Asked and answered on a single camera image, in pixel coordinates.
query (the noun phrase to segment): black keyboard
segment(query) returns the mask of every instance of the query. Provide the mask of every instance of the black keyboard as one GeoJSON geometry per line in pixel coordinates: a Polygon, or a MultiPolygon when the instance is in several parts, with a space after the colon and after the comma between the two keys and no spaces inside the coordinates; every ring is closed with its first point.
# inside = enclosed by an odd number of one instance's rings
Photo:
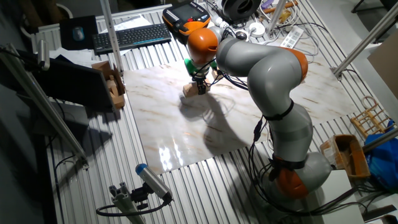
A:
{"type": "MultiPolygon", "coordinates": [[[[128,50],[148,45],[161,44],[171,41],[172,37],[165,24],[136,27],[116,31],[119,49],[128,50]]],[[[108,33],[93,35],[94,51],[96,55],[112,52],[112,45],[108,33]]]]}

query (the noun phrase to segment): aluminum rod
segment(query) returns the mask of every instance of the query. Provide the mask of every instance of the aluminum rod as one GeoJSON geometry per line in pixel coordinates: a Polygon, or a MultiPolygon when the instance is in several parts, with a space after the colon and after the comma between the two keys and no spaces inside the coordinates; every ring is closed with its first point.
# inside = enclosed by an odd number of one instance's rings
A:
{"type": "MultiPolygon", "coordinates": [[[[12,44],[7,45],[6,50],[18,55],[17,50],[12,46],[12,44]]],[[[81,148],[79,142],[69,130],[68,126],[65,124],[57,110],[51,105],[43,89],[40,87],[39,83],[37,83],[34,76],[25,70],[21,60],[7,53],[0,53],[0,60],[4,62],[16,80],[21,84],[27,94],[35,102],[39,110],[41,110],[61,138],[66,142],[73,153],[75,153],[77,158],[83,160],[83,163],[85,163],[87,157],[83,148],[81,148]]]]}
{"type": "Polygon", "coordinates": [[[108,0],[99,0],[101,2],[102,12],[104,14],[106,27],[108,28],[109,40],[111,41],[114,58],[116,60],[116,66],[119,72],[123,72],[122,57],[120,56],[120,49],[118,44],[118,38],[116,37],[116,31],[114,30],[111,8],[108,0]]]}
{"type": "Polygon", "coordinates": [[[382,136],[378,137],[377,139],[373,140],[369,144],[365,145],[362,149],[363,152],[369,152],[370,150],[380,146],[381,144],[384,144],[391,139],[395,138],[398,136],[398,128],[394,128],[393,130],[387,132],[386,134],[383,134],[382,136]]]}
{"type": "Polygon", "coordinates": [[[389,25],[389,23],[398,15],[398,2],[392,7],[390,11],[377,23],[376,26],[370,31],[369,35],[359,43],[355,49],[349,53],[349,55],[342,61],[342,63],[334,69],[333,73],[335,76],[339,76],[340,73],[379,35],[383,28],[389,25]]]}
{"type": "Polygon", "coordinates": [[[268,34],[270,31],[273,30],[273,28],[276,25],[276,22],[278,21],[280,15],[282,14],[282,11],[285,8],[285,4],[286,4],[287,0],[280,0],[278,2],[278,5],[276,5],[276,9],[274,14],[272,15],[271,21],[269,22],[267,29],[266,29],[266,33],[268,34]]]}

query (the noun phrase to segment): aluminum profile table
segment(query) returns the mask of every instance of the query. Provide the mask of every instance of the aluminum profile table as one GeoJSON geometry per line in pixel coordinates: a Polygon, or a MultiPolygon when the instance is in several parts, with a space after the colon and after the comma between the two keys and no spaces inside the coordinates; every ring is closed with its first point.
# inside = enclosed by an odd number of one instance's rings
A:
{"type": "MultiPolygon", "coordinates": [[[[302,16],[298,23],[314,22],[325,26],[320,16],[308,0],[302,0],[302,16]]],[[[113,15],[114,22],[120,23],[131,16],[142,14],[149,22],[162,22],[162,11],[167,6],[152,7],[113,15]]],[[[103,16],[97,19],[98,31],[106,28],[103,16]]],[[[330,67],[337,67],[346,54],[327,32],[308,26],[313,35],[320,41],[322,54],[330,67]]],[[[44,39],[50,50],[61,47],[58,24],[41,27],[39,33],[32,35],[32,46],[35,52],[36,43],[44,39]]],[[[253,42],[265,41],[263,37],[253,42]]],[[[183,60],[188,57],[186,46],[176,40],[166,44],[157,44],[139,49],[132,49],[122,56],[125,70],[137,70],[164,63],[183,60]]],[[[114,63],[114,55],[96,56],[97,59],[114,63]]],[[[360,135],[349,119],[358,115],[364,108],[361,98],[374,94],[362,78],[353,72],[343,72],[341,80],[358,109],[358,113],[348,114],[334,120],[314,126],[313,141],[310,151],[319,151],[320,145],[334,134],[354,134],[361,143],[360,135]]],[[[126,105],[114,114],[97,114],[91,118],[87,136],[82,142],[90,168],[84,170],[75,166],[75,159],[61,164],[57,169],[59,190],[55,184],[55,165],[63,158],[70,156],[71,151],[59,139],[47,149],[50,175],[53,187],[58,223],[129,223],[127,218],[107,218],[97,216],[96,208],[111,205],[111,194],[108,187],[126,182],[130,189],[141,187],[142,180],[135,174],[137,164],[146,163],[144,151],[139,138],[134,115],[127,95],[126,105]]],[[[272,149],[267,144],[256,145],[256,165],[262,167],[268,163],[272,149]]],[[[249,197],[250,180],[248,176],[248,150],[238,149],[233,152],[197,162],[183,168],[160,175],[170,187],[175,201],[158,212],[144,215],[147,223],[267,223],[261,212],[254,212],[254,201],[249,197]]],[[[160,205],[155,196],[149,197],[149,206],[160,205]]],[[[284,223],[292,223],[291,218],[284,223]]]]}

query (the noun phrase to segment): marble surface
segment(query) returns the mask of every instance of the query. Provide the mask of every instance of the marble surface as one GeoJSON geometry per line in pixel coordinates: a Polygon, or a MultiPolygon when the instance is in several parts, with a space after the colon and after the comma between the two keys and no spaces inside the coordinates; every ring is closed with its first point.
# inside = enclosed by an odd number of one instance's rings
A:
{"type": "MultiPolygon", "coordinates": [[[[301,49],[313,50],[303,43],[301,49]]],[[[156,174],[252,143],[261,112],[248,91],[221,80],[206,95],[184,98],[182,87],[190,81],[183,61],[124,72],[146,160],[156,174]]],[[[290,97],[308,110],[313,125],[356,111],[320,55],[290,97]]],[[[260,141],[266,139],[264,130],[260,141]]]]}

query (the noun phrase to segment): power strip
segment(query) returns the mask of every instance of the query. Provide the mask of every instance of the power strip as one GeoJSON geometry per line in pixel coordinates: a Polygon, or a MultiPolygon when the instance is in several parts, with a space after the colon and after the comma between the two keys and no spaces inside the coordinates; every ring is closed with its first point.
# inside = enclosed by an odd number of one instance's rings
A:
{"type": "Polygon", "coordinates": [[[294,48],[294,46],[297,44],[299,41],[301,35],[303,35],[304,30],[297,27],[293,26],[292,30],[289,32],[289,34],[286,36],[284,41],[280,44],[281,47],[287,47],[287,48],[294,48]]]}

